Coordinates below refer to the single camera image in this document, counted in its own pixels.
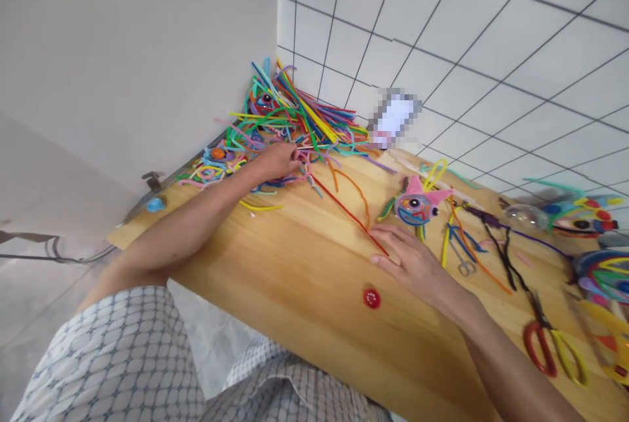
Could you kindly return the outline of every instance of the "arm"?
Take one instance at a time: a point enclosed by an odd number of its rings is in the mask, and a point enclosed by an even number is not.
[[[370,232],[387,243],[401,263],[381,255],[372,256],[372,261],[458,325],[483,386],[504,420],[583,420],[428,247],[401,227],[376,225]]]
[[[160,219],[103,270],[77,312],[129,288],[166,286],[172,272],[199,251],[239,200],[260,183],[281,178],[301,164],[292,160],[294,152],[295,144],[273,144],[226,180]]]

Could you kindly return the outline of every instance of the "hand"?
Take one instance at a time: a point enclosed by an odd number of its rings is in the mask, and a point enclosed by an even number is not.
[[[295,144],[275,142],[262,150],[243,170],[253,172],[258,184],[275,178],[283,178],[301,165],[301,161],[293,160],[296,153]]]
[[[403,287],[444,314],[462,301],[467,291],[441,266],[430,249],[407,229],[397,225],[374,225],[370,234],[389,245],[400,257],[398,265],[383,255],[371,261],[393,276]]]

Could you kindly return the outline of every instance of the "orange bead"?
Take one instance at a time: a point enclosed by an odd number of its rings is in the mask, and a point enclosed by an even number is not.
[[[225,150],[222,149],[213,149],[212,150],[212,158],[213,159],[224,159],[225,158]]]

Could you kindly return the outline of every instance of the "wooden tabletop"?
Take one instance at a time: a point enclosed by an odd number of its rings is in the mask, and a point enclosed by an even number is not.
[[[396,153],[419,164],[417,157]],[[401,177],[413,174],[388,152],[380,161],[399,170],[396,175],[360,157],[338,158],[343,171],[362,188],[372,222],[399,192]],[[329,168],[316,163],[313,170],[334,191]],[[342,176],[338,180],[340,190],[335,195],[364,219],[360,195],[348,180]],[[449,172],[442,180],[500,216],[495,192],[473,189]],[[143,211],[114,230],[109,241],[126,248],[160,217],[197,193],[198,189],[190,185],[168,188],[165,211]],[[283,204],[284,208],[256,212],[252,217],[249,209],[237,206],[174,279],[408,420],[498,419],[456,326],[369,262],[369,256],[378,249],[331,198],[321,199],[309,185],[298,183],[279,189],[273,196],[250,195],[246,201]],[[440,211],[426,227],[427,244],[437,256],[450,213],[448,202],[440,205]],[[479,219],[465,211],[459,216],[476,240],[488,238]],[[392,214],[386,222],[401,224]],[[550,235],[544,239],[568,254],[597,248],[594,240]],[[491,251],[482,255],[483,263],[506,283],[502,263],[493,247],[488,248]],[[604,376],[562,293],[568,263],[547,247],[518,235],[512,236],[510,252],[528,285],[538,289],[550,322],[575,344],[590,368],[587,390],[572,384],[561,367],[558,377],[551,380],[553,384],[587,420],[626,421],[629,399]],[[515,252],[521,252],[535,267],[513,258]],[[450,251],[448,271],[481,299],[524,351],[522,330],[533,319],[526,295],[522,291],[508,295],[481,270],[463,278],[457,264],[456,255]],[[382,305],[378,310],[364,304],[366,288],[380,293]]]

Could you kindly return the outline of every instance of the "shirt sleeve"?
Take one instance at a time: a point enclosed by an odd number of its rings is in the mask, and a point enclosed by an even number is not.
[[[12,421],[198,420],[204,397],[170,292],[144,286],[64,324]]]

